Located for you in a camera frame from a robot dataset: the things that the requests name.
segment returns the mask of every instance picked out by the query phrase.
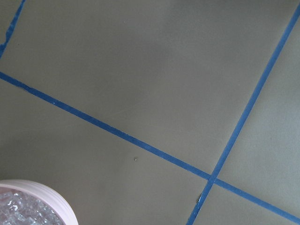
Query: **blue painter's tape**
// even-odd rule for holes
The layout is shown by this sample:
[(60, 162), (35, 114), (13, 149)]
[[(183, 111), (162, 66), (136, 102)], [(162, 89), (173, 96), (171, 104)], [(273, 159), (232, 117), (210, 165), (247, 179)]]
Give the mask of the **blue painter's tape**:
[(12, 22), (10, 23), (10, 26), (9, 26), (8, 30), (6, 31), (6, 40), (3, 44), (0, 45), (0, 59), (2, 57), (2, 54), (4, 53), (4, 50), (5, 50), (6, 46), (8, 45), (8, 42), (9, 42), (11, 36), (13, 35), (13, 32), (15, 30), (15, 26), (17, 25), (17, 22), (18, 22), (20, 14), (21, 14), (21, 11), (23, 9), (25, 1), (26, 0), (22, 0), (17, 12), (15, 13), (15, 16), (14, 16)]
[(170, 163), (173, 163), (173, 164), (175, 164), (175, 165), (177, 165), (177, 166), (179, 166), (183, 169), (186, 169), (187, 171), (190, 171), (190, 172), (192, 172), (192, 173), (194, 173), (194, 174), (196, 174), (196, 175), (198, 175), (198, 176), (200, 176), (200, 177), (202, 177), (206, 180), (208, 180), (208, 178), (210, 177), (210, 175), (208, 173), (206, 173), (206, 172), (204, 172), (204, 171), (202, 171), (202, 170), (200, 170), (200, 169), (198, 169), (198, 168), (196, 168), (196, 167), (194, 167), (190, 164), (187, 164), (187, 163), (181, 161), (180, 159), (177, 159), (177, 158), (175, 158), (175, 157), (173, 157), (173, 156), (171, 156), (171, 155), (169, 155), (169, 154), (167, 154), (167, 153), (165, 153), (165, 152), (163, 152), (163, 151), (161, 151), (161, 150), (159, 150), (159, 149), (157, 149), (157, 148), (155, 148), (155, 147), (153, 147), (153, 146), (151, 146), (151, 145), (149, 145), (145, 142), (142, 142), (142, 141), (136, 139), (135, 137), (132, 137), (132, 136), (130, 136), (130, 135), (114, 128), (114, 127), (111, 127), (108, 124), (106, 124), (104, 122), (101, 122), (101, 121), (89, 116), (88, 114), (85, 114), (85, 113), (83, 113), (83, 112), (81, 112), (81, 111), (79, 111), (79, 110), (77, 110), (77, 109), (75, 109), (75, 108), (73, 108), (73, 107), (71, 107), (71, 106), (69, 106), (69, 105), (67, 105), (67, 104), (65, 104), (65, 103), (49, 96), (49, 95), (47, 95), (47, 94), (44, 94), (44, 93), (38, 91), (37, 89), (31, 88), (31, 87), (27, 86), (26, 84), (24, 84), (24, 83), (22, 83), (22, 82), (20, 82), (16, 79), (8, 76), (8, 75), (6, 75), (2, 72), (0, 72), (0, 79), (6, 81), (6, 82), (8, 82), (8, 83), (10, 83), (10, 84), (12, 84), (16, 87), (22, 88), (22, 89), (28, 91), (30, 94), (35, 95), (35, 96), (37, 96), (37, 97), (39, 97), (39, 98), (55, 105), (55, 106), (65, 110), (65, 111), (67, 111), (67, 112), (69, 112), (69, 113), (71, 113), (71, 114), (73, 114), (73, 115), (75, 115), (75, 116), (91, 123), (91, 124), (96, 125), (97, 127), (100, 127), (100, 128), (102, 128), (102, 129), (104, 129), (104, 130), (106, 130), (106, 131), (108, 131), (108, 132), (110, 132), (110, 133), (112, 133), (112, 134), (114, 134), (114, 135), (116, 135), (116, 136), (132, 143), (132, 144), (135, 144), (136, 146), (139, 146), (142, 149), (145, 149), (145, 150), (153, 153), (154, 155), (157, 155), (157, 156), (169, 161)]
[(270, 211), (272, 211), (272, 212), (274, 212), (274, 213), (276, 213), (276, 214), (278, 214), (278, 215), (280, 215), (280, 216), (282, 216), (282, 217), (284, 217), (284, 218), (286, 218), (290, 221), (293, 221), (297, 224), (300, 224), (300, 218), (298, 218), (298, 217), (296, 217), (296, 216), (294, 216), (294, 215), (292, 215), (288, 212), (285, 212), (285, 211), (281, 210), (280, 208), (277, 208), (276, 206), (271, 205), (271, 204), (269, 204), (269, 203), (267, 203), (267, 202), (265, 202), (265, 201), (263, 201), (259, 198), (256, 198), (253, 195), (248, 194), (247, 192), (242, 191), (242, 190), (240, 190), (240, 189), (238, 189), (238, 188), (236, 188), (236, 187), (234, 187), (234, 186), (232, 186), (232, 185), (230, 185), (230, 184), (228, 184), (228, 183), (226, 183), (222, 180), (216, 179), (215, 184), (217, 184), (220, 187), (225, 188), (226, 190), (229, 190), (229, 191), (231, 191), (231, 192), (233, 192), (233, 193), (235, 193), (235, 194), (237, 194), (237, 195), (239, 195), (239, 196), (241, 196), (241, 197), (243, 197), (243, 198), (245, 198), (245, 199), (247, 199), (247, 200), (249, 200), (249, 201), (251, 201), (255, 204), (258, 204), (259, 206), (262, 206), (265, 209), (268, 209), (268, 210), (270, 210)]
[(230, 150), (232, 149), (237, 137), (239, 136), (240, 134), (240, 131), (242, 130), (262, 88), (263, 88), (263, 85), (265, 84), (272, 68), (274, 67), (274, 64), (275, 62), (277, 61), (279, 55), (280, 55), (280, 52), (281, 50), (283, 49), (290, 33), (292, 32), (292, 29), (295, 25), (295, 23), (297, 22), (298, 18), (299, 18), (299, 15), (300, 15), (300, 4), (298, 5), (297, 9), (295, 10), (294, 14), (292, 15), (291, 17), (291, 20), (289, 21), (274, 53), (272, 54), (261, 78), (259, 79), (254, 91), (253, 91), (253, 94), (251, 96), (251, 98), (249, 99), (245, 109), (244, 109), (244, 112), (242, 113), (231, 137), (229, 138), (229, 141), (227, 143), (227, 145), (225, 146), (223, 152), (222, 152), (222, 155), (220, 157), (220, 159), (218, 160), (217, 162), (217, 165), (215, 166), (215, 169), (213, 170), (210, 178), (208, 179), (205, 187), (204, 187), (204, 190), (202, 191), (202, 196), (200, 198), (200, 200), (198, 201), (198, 203), (196, 204), (196, 206), (194, 207), (188, 221), (187, 221), (187, 225), (192, 225), (194, 223), (194, 221), (196, 220), (196, 217), (201, 209), (201, 207), (203, 206), (206, 198), (207, 198), (207, 195), (209, 194), (213, 184), (215, 183), (216, 179), (217, 179), (217, 176), (218, 174), (220, 173), (229, 153), (230, 153)]

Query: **blue tape line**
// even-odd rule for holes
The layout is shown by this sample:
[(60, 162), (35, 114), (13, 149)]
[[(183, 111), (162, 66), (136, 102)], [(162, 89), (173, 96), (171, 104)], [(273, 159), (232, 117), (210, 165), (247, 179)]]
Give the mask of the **blue tape line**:
[(0, 59), (2, 57), (2, 54), (4, 53), (4, 50), (5, 50), (6, 46), (8, 45), (8, 42), (9, 42), (11, 36), (13, 35), (13, 32), (15, 30), (15, 26), (18, 22), (18, 19), (19, 19), (19, 16), (21, 14), (21, 11), (23, 9), (25, 1), (26, 0), (22, 0), (17, 12), (15, 13), (15, 16), (14, 16), (12, 22), (10, 23), (10, 26), (9, 26), (8, 30), (6, 31), (6, 40), (3, 44), (0, 45)]
[(108, 131), (108, 132), (110, 132), (110, 133), (112, 133), (112, 134), (114, 134), (114, 135), (116, 135), (116, 136), (132, 143), (132, 144), (135, 144), (136, 146), (139, 146), (142, 149), (145, 149), (145, 150), (153, 153), (154, 155), (157, 155), (157, 156), (169, 161), (170, 163), (173, 163), (173, 164), (175, 164), (175, 165), (177, 165), (177, 166), (179, 166), (183, 169), (186, 169), (187, 171), (190, 171), (190, 172), (192, 172), (192, 173), (194, 173), (194, 174), (196, 174), (196, 175), (198, 175), (198, 176), (200, 176), (200, 177), (202, 177), (206, 180), (208, 180), (208, 178), (210, 177), (210, 175), (208, 173), (206, 173), (206, 172), (204, 172), (204, 171), (202, 171), (202, 170), (200, 170), (200, 169), (198, 169), (198, 168), (196, 168), (196, 167), (194, 167), (190, 164), (187, 164), (187, 163), (181, 161), (180, 159), (177, 159), (177, 158), (175, 158), (175, 157), (173, 157), (173, 156), (171, 156), (171, 155), (169, 155), (169, 154), (167, 154), (167, 153), (165, 153), (165, 152), (163, 152), (163, 151), (161, 151), (161, 150), (159, 150), (159, 149), (157, 149), (157, 148), (155, 148), (155, 147), (153, 147), (153, 146), (151, 146), (151, 145), (149, 145), (145, 142), (142, 142), (142, 141), (136, 139), (133, 136), (130, 136), (130, 135), (114, 128), (114, 127), (111, 127), (108, 124), (106, 124), (104, 122), (101, 122), (101, 121), (89, 116), (88, 114), (85, 114), (85, 113), (83, 113), (83, 112), (81, 112), (81, 111), (79, 111), (79, 110), (77, 110), (77, 109), (75, 109), (75, 108), (73, 108), (73, 107), (71, 107), (71, 106), (69, 106), (69, 105), (67, 105), (67, 104), (65, 104), (65, 103), (49, 96), (49, 95), (47, 95), (47, 94), (44, 94), (44, 93), (38, 91), (37, 89), (31, 88), (31, 87), (27, 86), (26, 84), (24, 84), (24, 83), (22, 83), (22, 82), (20, 82), (16, 79), (8, 76), (8, 75), (6, 75), (2, 72), (0, 72), (0, 79), (6, 81), (6, 82), (8, 82), (8, 83), (10, 83), (10, 84), (12, 84), (16, 87), (22, 88), (22, 89), (28, 91), (30, 94), (35, 95), (35, 96), (37, 96), (37, 97), (39, 97), (39, 98), (55, 105), (55, 106), (65, 110), (65, 111), (67, 111), (67, 112), (69, 112), (69, 113), (71, 113), (71, 114), (73, 114), (73, 115), (75, 115), (75, 116), (91, 123), (91, 124), (96, 125), (97, 127), (100, 127), (100, 128), (102, 128), (102, 129), (104, 129), (104, 130), (106, 130), (106, 131)]
[[(108, 131), (112, 134), (115, 134), (118, 137), (121, 137), (121, 138), (125, 139), (126, 141), (131, 142), (132, 144), (135, 144), (135, 145), (137, 145), (137, 146), (139, 146), (143, 149), (146, 149), (147, 151), (149, 151), (149, 152), (151, 152), (151, 153), (153, 153), (157, 156), (160, 156), (163, 159), (165, 159), (165, 160), (167, 160), (167, 161), (169, 161), (169, 162), (171, 162), (175, 165), (178, 165), (181, 168), (184, 168), (184, 169), (186, 169), (186, 170), (188, 170), (188, 171), (190, 171), (190, 172), (192, 172), (192, 173), (194, 173), (194, 174), (196, 174), (196, 175), (198, 175), (198, 176), (200, 176), (200, 177), (202, 177), (206, 180), (208, 180), (209, 177), (210, 177), (210, 175), (208, 173), (203, 172), (200, 169), (197, 169), (197, 168), (195, 168), (195, 167), (193, 167), (193, 166), (191, 166), (191, 165), (189, 165), (185, 162), (182, 162), (181, 160), (176, 159), (175, 157), (170, 156), (167, 153), (164, 153), (164, 152), (162, 152), (162, 151), (160, 151), (160, 150), (158, 150), (158, 149), (156, 149), (156, 148), (154, 148), (154, 147), (152, 147), (152, 146), (150, 146), (150, 145), (148, 145), (144, 142), (141, 142), (141, 141), (137, 140), (136, 138), (131, 137), (131, 136), (123, 133), (122, 131), (119, 131), (119, 130), (117, 130), (117, 129), (115, 129), (115, 128), (113, 128), (113, 127), (111, 127), (111, 126), (109, 126), (109, 125), (107, 125), (107, 124), (105, 124), (105, 123), (103, 123), (103, 122), (101, 122), (101, 121), (99, 121), (99, 120), (97, 120), (97, 119), (95, 119), (95, 118), (93, 118), (93, 117), (91, 117), (91, 116), (89, 116), (89, 115), (87, 115), (87, 114), (85, 114), (85, 113), (83, 113), (83, 112), (81, 112), (81, 111), (79, 111), (79, 110), (63, 103), (63, 102), (60, 102), (60, 101), (54, 99), (53, 97), (51, 97), (47, 94), (44, 94), (44, 93), (42, 93), (42, 92), (40, 92), (40, 91), (38, 91), (34, 88), (31, 88), (31, 87), (25, 85), (24, 83), (22, 83), (22, 82), (20, 82), (16, 79), (4, 74), (2, 72), (0, 72), (0, 79), (6, 81), (6, 82), (8, 82), (8, 83), (10, 83), (10, 84), (12, 84), (16, 87), (22, 88), (22, 89), (28, 91), (30, 94), (32, 94), (32, 95), (34, 95), (38, 98), (41, 98), (41, 99), (43, 99), (43, 100), (45, 100), (45, 101), (61, 108), (65, 111), (67, 111), (67, 112), (69, 112), (69, 113), (85, 120), (85, 121), (88, 121), (88, 122), (96, 125), (97, 127), (100, 127), (100, 128), (102, 128), (102, 129), (104, 129), (104, 130), (106, 130), (106, 131)], [(295, 216), (293, 216), (293, 215), (291, 215), (291, 214), (289, 214), (289, 213), (287, 213), (287, 212), (285, 212), (281, 209), (278, 209), (277, 207), (272, 206), (269, 203), (264, 202), (263, 200), (260, 200), (256, 197), (248, 194), (247, 192), (244, 192), (244, 191), (242, 191), (242, 190), (240, 190), (240, 189), (238, 189), (238, 188), (236, 188), (236, 187), (234, 187), (234, 186), (232, 186), (232, 185), (230, 185), (230, 184), (228, 184), (228, 183), (226, 183), (222, 180), (216, 179), (215, 184), (219, 185), (220, 187), (225, 188), (225, 189), (227, 189), (227, 190), (229, 190), (229, 191), (231, 191), (231, 192), (233, 192), (233, 193), (235, 193), (239, 196), (242, 196), (242, 197), (248, 199), (249, 201), (252, 201), (252, 202), (268, 209), (268, 210), (271, 210), (271, 211), (277, 213), (278, 215), (281, 215), (281, 216), (283, 216), (283, 217), (285, 217), (285, 218), (287, 218), (291, 221), (294, 221), (294, 222), (295, 221), (296, 222), (300, 221), (299, 218), (297, 218), (297, 217), (295, 217)]]
[(230, 153), (230, 150), (232, 149), (237, 137), (239, 136), (240, 134), (240, 131), (242, 130), (262, 88), (263, 88), (263, 85), (265, 84), (276, 60), (278, 59), (279, 55), (280, 55), (280, 52), (281, 50), (283, 49), (295, 23), (297, 22), (297, 19), (299, 18), (299, 15), (300, 15), (300, 4), (298, 5), (297, 9), (295, 10), (294, 14), (292, 15), (292, 18), (291, 20), (289, 21), (274, 53), (272, 54), (264, 72), (262, 73), (262, 76), (261, 78), (259, 79), (254, 91), (253, 91), (253, 94), (251, 96), (251, 98), (249, 99), (247, 105), (246, 105), (246, 108), (244, 109), (244, 112), (242, 113), (231, 137), (229, 138), (229, 141), (227, 143), (227, 145), (225, 146), (224, 148), (224, 151), (222, 152), (222, 155), (220, 157), (220, 159), (218, 160), (217, 162), (217, 165), (215, 167), (215, 169), (213, 170), (209, 180), (207, 181), (205, 187), (204, 187), (204, 190), (202, 191), (202, 196), (201, 198), (199, 199), (199, 201), (197, 202), (196, 206), (194, 207), (188, 221), (187, 221), (187, 225), (192, 225), (194, 223), (194, 221), (196, 220), (196, 217), (201, 209), (201, 207), (203, 206), (206, 198), (207, 198), (207, 195), (209, 194), (213, 184), (215, 183), (216, 179), (217, 179), (217, 176), (219, 175), (229, 153)]
[(239, 195), (239, 196), (241, 196), (241, 197), (257, 204), (257, 205), (259, 205), (259, 206), (262, 206), (265, 209), (268, 209), (268, 210), (270, 210), (270, 211), (272, 211), (272, 212), (274, 212), (274, 213), (276, 213), (276, 214), (278, 214), (278, 215), (280, 215), (280, 216), (282, 216), (282, 217), (284, 217), (284, 218), (286, 218), (286, 219), (288, 219), (292, 222), (300, 224), (300, 218), (298, 218), (298, 217), (296, 217), (296, 216), (294, 216), (294, 215), (292, 215), (288, 212), (285, 212), (285, 211), (277, 208), (276, 206), (271, 205), (271, 204), (269, 204), (269, 203), (267, 203), (267, 202), (265, 202), (265, 201), (263, 201), (259, 198), (256, 198), (253, 195), (248, 194), (247, 192), (242, 191), (242, 190), (240, 190), (240, 189), (238, 189), (238, 188), (236, 188), (236, 187), (234, 187), (234, 186), (232, 186), (232, 185), (230, 185), (230, 184), (228, 184), (228, 183), (226, 183), (222, 180), (216, 179), (215, 184), (217, 184), (220, 187), (222, 187), (222, 188), (224, 188), (228, 191), (231, 191), (231, 192), (233, 192), (233, 193), (235, 193), (235, 194), (237, 194), (237, 195)]

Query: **pink container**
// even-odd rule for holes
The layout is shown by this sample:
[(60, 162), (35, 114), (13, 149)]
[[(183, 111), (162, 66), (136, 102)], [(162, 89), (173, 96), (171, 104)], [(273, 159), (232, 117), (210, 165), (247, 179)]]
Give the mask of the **pink container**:
[(29, 180), (0, 180), (0, 193), (18, 190), (42, 200), (50, 206), (65, 225), (78, 225), (68, 202), (53, 189)]

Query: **gray floor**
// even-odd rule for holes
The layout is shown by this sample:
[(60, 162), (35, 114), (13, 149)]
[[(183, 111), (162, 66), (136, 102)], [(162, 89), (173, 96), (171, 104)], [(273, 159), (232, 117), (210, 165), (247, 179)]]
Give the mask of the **gray floor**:
[[(212, 173), (298, 3), (30, 0), (0, 71)], [(297, 217), (299, 37), (219, 176)], [(81, 225), (184, 225), (207, 182), (4, 81), (0, 104), (0, 180), (49, 185)], [(195, 224), (293, 223), (214, 186)]]

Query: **concrete floor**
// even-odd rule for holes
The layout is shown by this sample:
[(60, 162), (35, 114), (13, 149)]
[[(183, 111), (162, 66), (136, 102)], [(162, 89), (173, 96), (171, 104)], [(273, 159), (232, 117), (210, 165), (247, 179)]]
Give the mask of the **concrete floor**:
[[(29, 0), (0, 71), (211, 174), (298, 3)], [(298, 21), (219, 175), (296, 217), (299, 40)], [(81, 225), (184, 225), (207, 182), (2, 80), (0, 105), (0, 180), (52, 187)], [(194, 224), (294, 223), (213, 186)]]

